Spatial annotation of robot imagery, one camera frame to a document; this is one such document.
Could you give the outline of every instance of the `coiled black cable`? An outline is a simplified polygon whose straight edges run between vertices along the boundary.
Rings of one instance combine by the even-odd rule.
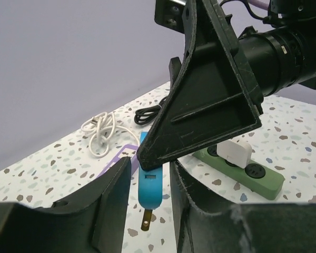
[[[154,119],[157,117],[160,109],[162,108],[167,96],[164,97],[159,104],[148,107],[148,108],[142,108],[135,111],[135,117],[134,122],[137,125],[147,125],[150,124]]]

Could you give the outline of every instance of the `speckled tabletop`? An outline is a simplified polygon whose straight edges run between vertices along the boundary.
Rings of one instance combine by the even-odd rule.
[[[115,111],[117,120],[139,136],[148,128],[133,123],[134,111],[158,103],[168,92],[167,83],[120,107]],[[284,175],[283,189],[273,202],[316,202],[316,106],[271,96],[265,98],[263,109],[263,127],[241,138],[252,145],[256,162]],[[80,130],[73,132],[0,171],[0,201],[49,207],[94,180],[125,144],[135,141],[128,133],[118,133],[109,154],[96,159],[88,152],[88,139]],[[231,201],[269,202],[190,155],[180,160],[194,177]],[[153,212],[149,232],[140,230],[143,209],[137,201],[138,172],[133,175],[124,231],[125,253],[176,252],[169,171],[164,167],[164,200]]]

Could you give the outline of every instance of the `coiled white cable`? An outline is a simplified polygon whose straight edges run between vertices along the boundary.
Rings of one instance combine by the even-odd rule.
[[[108,154],[110,149],[109,141],[115,134],[117,128],[129,132],[136,140],[137,145],[140,145],[140,141],[134,132],[121,124],[117,124],[115,114],[113,112],[102,112],[82,124],[81,131],[84,132],[85,136],[90,137],[88,148],[93,156],[102,158]],[[102,148],[105,146],[105,151],[103,153],[99,154],[93,151],[92,143],[95,140],[99,147]]]

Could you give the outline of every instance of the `blue handle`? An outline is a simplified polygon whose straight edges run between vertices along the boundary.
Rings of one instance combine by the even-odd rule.
[[[140,142],[142,143],[147,132],[142,132]],[[138,180],[139,204],[148,210],[158,208],[163,201],[163,166],[151,171],[144,171],[139,165]]]

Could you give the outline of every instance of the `white plug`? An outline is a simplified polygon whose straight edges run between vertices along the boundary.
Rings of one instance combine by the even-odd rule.
[[[218,156],[244,169],[252,157],[252,146],[242,140],[227,140],[217,145]]]

